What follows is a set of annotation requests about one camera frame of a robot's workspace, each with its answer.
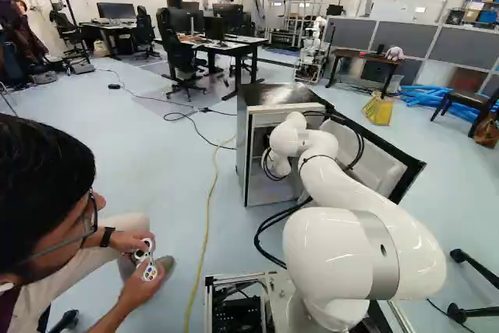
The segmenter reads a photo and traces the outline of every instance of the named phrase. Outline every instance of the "computer monitor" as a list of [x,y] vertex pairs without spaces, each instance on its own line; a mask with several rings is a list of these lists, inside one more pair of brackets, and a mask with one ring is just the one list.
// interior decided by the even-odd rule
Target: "computer monitor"
[[190,14],[185,9],[168,8],[169,25],[176,33],[190,33]]
[[204,36],[208,39],[223,41],[225,39],[225,20],[221,17],[204,17]]
[[190,33],[191,32],[191,17],[194,18],[194,31],[204,30],[203,11],[191,11],[188,9],[167,8],[169,14],[168,25],[176,33]]
[[135,7],[129,3],[97,3],[99,17],[103,19],[135,19]]
[[242,5],[240,4],[212,4],[213,15],[225,19],[226,31],[238,29],[244,24]]
[[182,9],[188,9],[189,11],[197,11],[200,8],[199,2],[182,2]]

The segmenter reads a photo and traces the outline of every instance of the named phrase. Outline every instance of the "black desk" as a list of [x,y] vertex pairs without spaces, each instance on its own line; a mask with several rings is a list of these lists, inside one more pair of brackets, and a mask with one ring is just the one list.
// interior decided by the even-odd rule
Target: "black desk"
[[80,28],[82,29],[82,34],[87,34],[85,33],[85,29],[89,28],[90,30],[99,30],[101,33],[102,38],[104,39],[104,42],[108,46],[109,49],[109,56],[111,58],[114,58],[116,60],[121,60],[116,54],[118,52],[118,49],[115,46],[113,47],[113,43],[111,41],[111,38],[113,37],[115,41],[119,38],[120,35],[123,34],[132,34],[133,30],[136,29],[136,23],[120,23],[117,25],[111,25],[111,24],[100,24],[100,23],[80,23]]
[[231,41],[235,43],[248,44],[251,46],[251,83],[262,83],[264,79],[257,80],[257,63],[258,63],[258,46],[262,46],[268,43],[267,38],[258,37],[247,37],[244,35],[235,35],[235,37],[229,37],[225,35],[226,41]]
[[363,58],[367,62],[383,62],[390,67],[390,71],[388,72],[388,77],[384,82],[383,90],[381,91],[381,99],[384,98],[384,95],[387,93],[388,86],[390,86],[391,78],[393,77],[393,73],[400,65],[402,60],[389,60],[385,57],[376,56],[373,54],[361,54],[360,51],[357,50],[349,50],[347,48],[338,48],[333,51],[335,58],[333,69],[331,70],[331,76],[329,77],[329,83],[326,85],[327,88],[331,87],[334,83],[334,74],[336,73],[336,68],[338,67],[338,62],[340,58]]
[[[155,38],[154,42],[162,44],[163,41],[161,38]],[[222,100],[227,101],[231,97],[237,95],[238,89],[241,86],[241,61],[244,55],[248,55],[253,52],[254,46],[250,44],[242,44],[235,43],[231,41],[225,42],[228,46],[222,47],[216,43],[202,43],[197,41],[181,41],[185,44],[190,44],[193,48],[198,49],[199,51],[205,51],[208,54],[208,71],[210,74],[218,73],[217,68],[215,66],[215,55],[226,55],[232,56],[235,58],[235,88],[233,92],[225,95]],[[172,79],[175,80],[175,68],[170,66],[170,75]]]

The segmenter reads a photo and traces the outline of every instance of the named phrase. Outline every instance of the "gray floor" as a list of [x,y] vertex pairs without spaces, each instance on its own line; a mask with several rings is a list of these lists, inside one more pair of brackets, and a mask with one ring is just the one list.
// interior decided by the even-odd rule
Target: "gray floor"
[[[221,58],[219,66],[229,64]],[[99,69],[113,69],[136,94],[161,97],[169,82],[151,66],[138,69],[103,58]],[[259,76],[267,82],[289,82],[292,69],[259,64]],[[108,206],[104,216],[130,211],[146,212],[157,236],[157,255],[172,254],[178,261],[173,277],[146,306],[138,309],[120,327],[120,332],[181,332],[183,314],[200,255],[207,191],[213,179],[211,155],[186,121],[165,122],[164,113],[184,112],[185,107],[132,97],[124,90],[109,90],[116,83],[113,73],[97,71],[84,76],[63,76],[49,85],[16,93],[19,115],[49,123],[88,144],[97,159],[94,188],[103,193]],[[196,97],[193,105],[217,102],[227,90],[212,83],[212,91]],[[452,115],[431,123],[431,111],[395,103],[390,126],[373,126],[361,107],[367,96],[350,91],[314,90],[337,109],[360,122],[405,152],[428,163],[401,205],[432,230],[446,252],[461,247],[490,269],[499,271],[499,151],[476,145],[467,136],[469,124]],[[172,100],[186,103],[183,94]],[[235,113],[235,99],[214,106]],[[7,112],[0,103],[0,111]],[[217,114],[193,116],[201,132],[215,142],[235,132],[235,118]],[[281,207],[242,207],[235,178],[235,155],[220,151],[220,176],[211,206],[211,237],[203,268],[207,274],[238,274],[274,269],[253,248],[253,234],[268,215]],[[280,254],[280,228],[263,241]],[[121,282],[116,266],[108,264],[70,289],[53,305],[51,322],[64,310],[81,311],[79,331],[93,324],[116,301]],[[203,330],[202,288],[196,298],[191,331]],[[466,308],[499,305],[499,295],[469,267],[448,264],[448,281],[434,302],[446,309],[455,301]],[[433,310],[424,301],[401,302],[417,332],[460,332],[462,328]],[[493,318],[471,320],[477,332],[497,331]]]

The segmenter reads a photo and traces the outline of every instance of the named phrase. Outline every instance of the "man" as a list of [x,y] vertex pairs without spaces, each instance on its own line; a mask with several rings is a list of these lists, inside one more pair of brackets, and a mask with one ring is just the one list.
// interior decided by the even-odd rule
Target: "man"
[[35,121],[0,114],[0,333],[37,331],[52,300],[110,260],[125,281],[117,303],[90,333],[113,332],[172,272],[157,259],[158,276],[142,279],[129,255],[147,251],[144,214],[100,220],[104,198],[92,190],[92,151],[70,135]]

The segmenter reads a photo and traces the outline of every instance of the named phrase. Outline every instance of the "yellow bag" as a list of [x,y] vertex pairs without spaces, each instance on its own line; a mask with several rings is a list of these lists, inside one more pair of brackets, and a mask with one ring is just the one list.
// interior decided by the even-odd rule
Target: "yellow bag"
[[374,91],[371,95],[371,100],[362,108],[363,114],[375,125],[390,125],[393,99],[391,97],[381,99],[380,91]]

